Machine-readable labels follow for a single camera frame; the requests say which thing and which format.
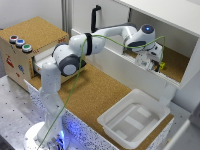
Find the wire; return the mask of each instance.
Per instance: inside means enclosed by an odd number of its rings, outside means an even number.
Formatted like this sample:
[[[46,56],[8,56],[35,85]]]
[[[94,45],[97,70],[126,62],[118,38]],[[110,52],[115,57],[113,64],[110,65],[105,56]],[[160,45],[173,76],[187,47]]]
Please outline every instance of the wire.
[[[163,38],[163,39],[164,39],[164,42],[163,42],[162,55],[161,55],[162,58],[161,58],[160,62],[161,62],[162,59],[163,59],[163,51],[164,51],[164,47],[165,47],[165,37],[164,37],[164,36],[160,36],[160,37],[156,38],[155,40],[153,40],[153,41],[151,41],[151,42],[149,42],[149,43],[147,43],[147,44],[145,44],[145,45],[141,45],[141,46],[137,46],[137,47],[125,46],[125,45],[120,44],[120,43],[118,43],[117,41],[114,41],[113,39],[111,39],[111,38],[109,38],[109,37],[106,37],[106,36],[103,36],[103,35],[92,35],[92,36],[93,36],[93,37],[103,37],[103,38],[106,38],[106,39],[108,39],[108,40],[110,40],[110,41],[112,41],[112,42],[114,42],[114,43],[116,43],[116,44],[118,44],[118,45],[121,45],[121,46],[123,46],[123,47],[125,47],[125,48],[131,48],[131,49],[133,49],[133,48],[145,47],[145,46],[150,45],[151,43],[153,43],[153,42],[155,42],[155,41],[157,41],[157,40]],[[67,105],[67,103],[68,103],[68,101],[69,101],[69,99],[70,99],[70,97],[71,97],[71,95],[72,95],[72,93],[73,93],[73,91],[74,91],[74,88],[75,88],[75,86],[76,86],[76,82],[77,82],[77,80],[78,80],[78,78],[79,78],[79,75],[80,75],[81,63],[82,63],[82,56],[83,56],[83,47],[84,47],[84,45],[85,45],[86,40],[87,40],[87,38],[84,40],[83,45],[82,45],[81,58],[80,58],[80,63],[79,63],[78,74],[77,74],[77,76],[76,76],[76,79],[75,79],[75,82],[74,82],[74,84],[73,84],[73,86],[72,86],[72,89],[71,89],[71,91],[70,91],[70,93],[69,93],[69,96],[68,96],[68,98],[67,98],[67,101],[65,102],[65,104],[64,104],[63,108],[61,109],[60,113],[57,115],[56,119],[54,120],[54,122],[53,122],[52,125],[50,126],[49,130],[47,131],[47,133],[46,133],[44,139],[43,139],[42,142],[40,143],[40,145],[39,145],[39,147],[37,148],[37,150],[39,150],[39,148],[41,147],[41,145],[44,143],[44,140],[46,139],[47,135],[49,134],[50,130],[52,129],[53,125],[54,125],[55,122],[57,121],[57,119],[58,119],[58,117],[60,116],[60,114],[62,113],[62,111],[65,109],[65,107],[66,107],[66,105]]]

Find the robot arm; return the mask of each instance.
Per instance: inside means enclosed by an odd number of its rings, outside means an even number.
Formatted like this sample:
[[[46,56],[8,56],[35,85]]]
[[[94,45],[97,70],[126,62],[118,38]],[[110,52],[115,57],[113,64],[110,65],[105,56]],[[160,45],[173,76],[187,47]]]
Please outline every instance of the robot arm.
[[[153,41],[155,39],[155,30],[150,25],[143,25],[140,30],[137,31],[134,24],[126,23],[100,29],[92,35],[102,35],[106,37],[120,35],[126,46],[137,47]],[[61,43],[56,46],[52,56],[55,58],[62,75],[72,75],[78,70],[82,44],[85,39],[86,35],[81,34],[73,36],[69,41],[69,45],[67,43]],[[105,42],[106,38],[92,37],[91,54],[100,53],[105,46]],[[144,69],[151,70],[153,68],[151,60],[160,63],[162,46],[156,42],[153,42],[146,47],[134,48],[131,50],[140,54],[136,58],[136,64]],[[86,55],[87,51],[88,45],[86,42],[83,47],[83,55]]]

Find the yellow object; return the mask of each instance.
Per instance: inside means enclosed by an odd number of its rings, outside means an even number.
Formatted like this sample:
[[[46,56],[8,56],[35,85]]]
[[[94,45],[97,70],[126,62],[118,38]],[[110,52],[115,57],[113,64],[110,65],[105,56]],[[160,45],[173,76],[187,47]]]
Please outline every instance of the yellow object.
[[[162,69],[162,70],[163,70],[163,69],[164,69],[164,67],[165,67],[165,63],[164,63],[164,62],[161,62],[161,63],[160,63],[160,69]]]

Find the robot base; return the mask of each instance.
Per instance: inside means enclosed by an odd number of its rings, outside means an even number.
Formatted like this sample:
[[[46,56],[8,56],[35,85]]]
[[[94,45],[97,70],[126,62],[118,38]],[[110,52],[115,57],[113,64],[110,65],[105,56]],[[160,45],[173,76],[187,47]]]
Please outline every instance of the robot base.
[[[24,149],[25,150],[49,150],[49,148],[44,145],[42,145],[39,149],[39,143],[37,142],[37,140],[35,140],[35,137],[37,136],[37,133],[39,132],[39,130],[42,128],[42,126],[44,125],[44,122],[40,122],[35,124],[34,126],[32,126],[25,134],[24,137]],[[69,145],[69,138],[67,140],[65,140],[66,145]]]

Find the brown countertop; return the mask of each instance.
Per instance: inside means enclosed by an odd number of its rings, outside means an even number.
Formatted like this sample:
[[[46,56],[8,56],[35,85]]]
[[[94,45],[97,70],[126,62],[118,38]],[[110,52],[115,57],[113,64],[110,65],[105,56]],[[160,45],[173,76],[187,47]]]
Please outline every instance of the brown countertop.
[[[63,102],[67,100],[75,78],[73,77],[62,84],[62,88],[58,93]],[[41,87],[40,76],[36,76],[29,82],[37,89]],[[108,141],[123,150],[121,146],[105,134],[102,126],[97,122],[97,118],[130,91],[131,89],[128,87],[92,65],[87,64],[85,70],[80,73],[80,77],[66,108]],[[172,119],[173,115],[168,115],[136,150],[146,149]]]

